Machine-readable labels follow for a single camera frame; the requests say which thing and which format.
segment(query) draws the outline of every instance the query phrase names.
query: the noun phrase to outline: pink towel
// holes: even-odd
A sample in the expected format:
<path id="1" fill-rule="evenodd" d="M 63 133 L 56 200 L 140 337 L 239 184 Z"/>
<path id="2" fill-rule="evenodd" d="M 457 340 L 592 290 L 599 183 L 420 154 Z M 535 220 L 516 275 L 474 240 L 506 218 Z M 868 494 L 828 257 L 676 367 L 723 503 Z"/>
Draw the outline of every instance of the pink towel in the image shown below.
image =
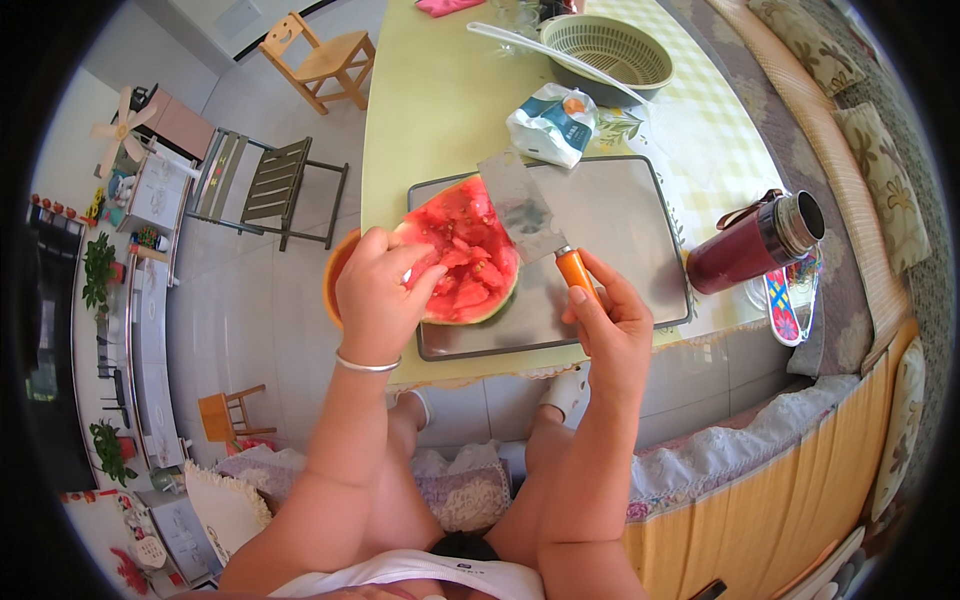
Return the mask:
<path id="1" fill-rule="evenodd" d="M 483 0 L 418 0 L 417 8 L 437 18 L 483 4 Z"/>

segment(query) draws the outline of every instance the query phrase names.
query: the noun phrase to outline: fan blade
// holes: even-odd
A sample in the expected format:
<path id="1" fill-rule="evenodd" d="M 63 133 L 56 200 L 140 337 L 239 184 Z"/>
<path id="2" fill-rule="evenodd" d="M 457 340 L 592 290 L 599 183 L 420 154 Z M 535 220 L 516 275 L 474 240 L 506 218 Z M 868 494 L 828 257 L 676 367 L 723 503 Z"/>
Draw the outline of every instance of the fan blade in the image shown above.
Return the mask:
<path id="1" fill-rule="evenodd" d="M 133 129 L 134 127 L 139 127 L 150 120 L 150 117 L 154 116 L 156 113 L 156 106 L 150 105 L 143 110 L 140 110 L 137 113 L 134 113 L 134 118 L 127 121 L 128 127 Z"/>
<path id="2" fill-rule="evenodd" d="M 117 108 L 117 122 L 126 123 L 127 113 L 130 112 L 130 96 L 132 91 L 129 85 L 124 85 L 120 90 L 120 105 Z"/>
<path id="3" fill-rule="evenodd" d="M 102 180 L 105 180 L 108 177 L 109 169 L 113 166 L 113 161 L 117 158 L 117 150 L 120 149 L 120 142 L 113 140 L 107 146 L 107 151 L 104 152 L 104 157 L 100 159 L 100 170 L 97 174 Z"/>
<path id="4" fill-rule="evenodd" d="M 136 141 L 134 138 L 129 135 L 123 138 L 123 147 L 127 149 L 127 154 L 130 155 L 130 158 L 140 162 L 143 160 L 144 152 L 143 146 L 140 145 L 140 142 Z"/>
<path id="5" fill-rule="evenodd" d="M 113 137 L 117 131 L 116 125 L 107 125 L 106 123 L 94 123 L 90 130 L 90 137 Z"/>

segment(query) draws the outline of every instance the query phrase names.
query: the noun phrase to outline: cleaver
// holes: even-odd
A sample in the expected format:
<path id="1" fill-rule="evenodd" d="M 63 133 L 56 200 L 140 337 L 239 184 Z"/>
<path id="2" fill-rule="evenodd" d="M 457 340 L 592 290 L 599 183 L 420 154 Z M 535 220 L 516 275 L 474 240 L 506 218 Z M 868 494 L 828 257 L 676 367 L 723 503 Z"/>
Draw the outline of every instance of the cleaver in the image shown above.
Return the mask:
<path id="1" fill-rule="evenodd" d="M 603 306 L 580 253 L 570 248 L 562 231 L 554 233 L 550 227 L 553 212 L 537 183 L 527 173 L 520 154 L 514 148 L 508 148 L 478 162 L 477 169 L 487 188 L 493 211 L 516 244 L 523 263 L 529 265 L 553 253 L 566 285 L 579 285 Z"/>

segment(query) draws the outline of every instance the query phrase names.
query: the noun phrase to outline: checkered tablecloth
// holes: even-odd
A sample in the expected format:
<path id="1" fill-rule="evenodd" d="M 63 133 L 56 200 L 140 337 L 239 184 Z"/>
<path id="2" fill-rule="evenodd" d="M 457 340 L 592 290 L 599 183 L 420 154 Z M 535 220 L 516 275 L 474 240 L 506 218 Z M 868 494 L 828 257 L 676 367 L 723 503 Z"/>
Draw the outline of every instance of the checkered tablecloth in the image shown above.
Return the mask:
<path id="1" fill-rule="evenodd" d="M 696 124 L 692 127 L 687 124 L 683 132 L 691 129 L 703 132 L 707 140 L 691 140 L 691 147 L 704 143 L 701 152 L 715 159 L 709 166 L 709 179 L 704 181 L 703 174 L 689 173 L 684 165 L 658 147 L 645 108 L 629 111 L 601 108 L 599 135 L 590 142 L 588 156 L 643 154 L 650 157 L 685 260 L 689 251 L 716 234 L 716 222 L 722 215 L 751 203 L 771 187 L 782 187 L 777 167 L 730 85 L 700 46 L 656 0 L 590 0 L 587 13 L 630 23 L 653 36 L 666 49 L 674 63 L 675 75 L 654 101 L 682 106 L 690 123 Z M 712 296 L 692 292 L 693 321 L 658 330 L 654 336 L 655 346 L 703 338 L 763 318 L 763 313 L 746 300 L 739 286 Z"/>
<path id="2" fill-rule="evenodd" d="M 587 11 L 631 23 L 663 45 L 675 76 L 655 101 L 683 104 L 684 131 L 692 132 L 683 144 L 703 148 L 705 140 L 712 140 L 707 144 L 713 148 L 709 181 L 702 173 L 691 175 L 658 147 L 653 133 L 659 130 L 651 130 L 643 108 L 603 109 L 587 150 L 588 156 L 643 154 L 651 159 L 685 256 L 715 234 L 721 215 L 770 187 L 781 187 L 777 169 L 726 80 L 656 0 L 588 0 Z M 506 116 L 552 80 L 545 57 L 505 57 L 495 41 L 466 31 L 470 21 L 492 20 L 487 3 L 431 19 L 409 0 L 388 2 L 367 116 L 363 229 L 396 227 L 406 212 L 410 186 L 473 171 L 478 160 L 509 145 Z M 763 318 L 739 287 L 693 298 L 693 321 L 658 330 L 656 348 L 722 335 Z M 499 373 L 543 377 L 585 359 L 579 345 L 570 345 L 427 363 L 411 341 L 390 381 L 399 390 L 423 383 L 462 385 Z"/>

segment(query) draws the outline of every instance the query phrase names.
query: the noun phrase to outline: cutting board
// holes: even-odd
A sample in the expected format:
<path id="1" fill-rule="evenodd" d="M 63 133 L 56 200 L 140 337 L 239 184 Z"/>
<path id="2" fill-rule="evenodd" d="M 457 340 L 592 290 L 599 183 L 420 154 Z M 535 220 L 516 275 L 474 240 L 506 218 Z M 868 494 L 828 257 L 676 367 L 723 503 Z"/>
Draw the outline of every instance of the cutting board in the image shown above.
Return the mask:
<path id="1" fill-rule="evenodd" d="M 655 328 L 690 322 L 680 249 L 646 156 L 584 158 L 570 170 L 539 162 L 527 168 L 553 210 L 553 227 L 571 246 L 593 252 L 633 283 L 653 312 Z M 414 185 L 407 194 L 409 209 L 470 175 Z M 560 320 L 565 307 L 566 283 L 549 254 L 520 267 L 513 295 L 490 319 L 420 324 L 420 357 L 438 361 L 576 344 L 576 326 Z"/>

